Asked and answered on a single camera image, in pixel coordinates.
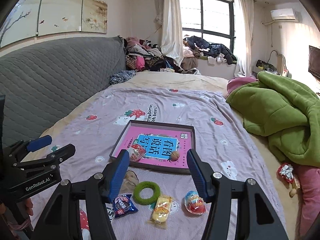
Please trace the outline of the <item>person's left hand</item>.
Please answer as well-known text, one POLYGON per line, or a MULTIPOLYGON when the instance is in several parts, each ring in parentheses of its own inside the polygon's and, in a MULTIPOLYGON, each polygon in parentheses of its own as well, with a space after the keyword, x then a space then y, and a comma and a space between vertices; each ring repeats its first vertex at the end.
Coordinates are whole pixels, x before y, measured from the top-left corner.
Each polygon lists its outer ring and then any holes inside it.
POLYGON ((33 202, 30 198, 18 203, 7 204, 1 200, 1 216, 13 235, 18 233, 31 235, 33 233, 30 220, 33 214, 33 202))

